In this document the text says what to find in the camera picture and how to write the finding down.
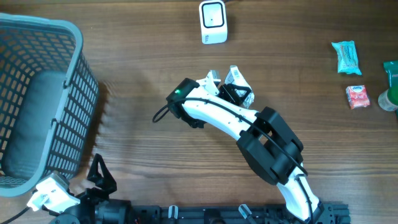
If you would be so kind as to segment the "red orange small packet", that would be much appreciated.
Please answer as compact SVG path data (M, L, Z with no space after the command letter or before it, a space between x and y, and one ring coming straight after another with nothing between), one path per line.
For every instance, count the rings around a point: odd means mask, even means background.
M361 107L365 108L370 105L370 100L364 85L348 86L346 88L346 95L349 107L352 110Z

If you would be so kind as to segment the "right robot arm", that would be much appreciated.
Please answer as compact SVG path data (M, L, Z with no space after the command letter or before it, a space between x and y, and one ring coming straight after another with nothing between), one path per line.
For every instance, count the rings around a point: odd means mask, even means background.
M287 211L299 222L318 222L324 208L307 182L302 142L276 110L241 107L239 90L245 96L251 92L248 87L185 78L166 98L167 108L192 128L208 123L235 139L249 167L278 187Z

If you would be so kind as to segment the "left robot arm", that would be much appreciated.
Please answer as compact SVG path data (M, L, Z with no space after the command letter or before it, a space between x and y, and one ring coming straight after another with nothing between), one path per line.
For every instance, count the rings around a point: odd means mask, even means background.
M95 154L87 180L95 186L77 195L80 204L55 216L50 224L128 224L136 223L132 205L127 200L114 200L109 196L117 191L117 183L104 163Z

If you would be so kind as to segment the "green lid jar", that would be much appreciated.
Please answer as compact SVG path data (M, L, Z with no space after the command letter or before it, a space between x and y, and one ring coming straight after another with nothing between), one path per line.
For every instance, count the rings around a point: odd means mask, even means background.
M378 97L378 104L385 111L396 111L398 106L397 86L392 86L381 93Z

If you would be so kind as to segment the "green detergent pouch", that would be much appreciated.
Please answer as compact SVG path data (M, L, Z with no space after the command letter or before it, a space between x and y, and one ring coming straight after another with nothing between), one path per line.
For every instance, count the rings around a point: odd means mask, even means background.
M397 86L397 61L384 62L383 67L387 73L389 88Z

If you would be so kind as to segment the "white plaster box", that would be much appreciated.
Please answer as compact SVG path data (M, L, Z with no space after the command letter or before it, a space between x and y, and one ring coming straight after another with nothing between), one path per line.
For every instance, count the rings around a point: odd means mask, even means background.
M247 81L244 79L242 73L239 71L238 67L236 65L231 65L229 68L229 72L224 80L225 84L235 84L239 86L248 86L251 88L251 86L247 83ZM252 103L254 102L254 93L252 91L251 94L252 98Z

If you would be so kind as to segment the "teal tissue pack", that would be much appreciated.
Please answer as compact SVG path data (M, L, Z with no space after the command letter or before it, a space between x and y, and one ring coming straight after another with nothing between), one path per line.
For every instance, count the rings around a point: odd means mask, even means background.
M359 68L359 59L355 43L353 40L332 42L331 46L336 50L338 59L338 73L362 75Z

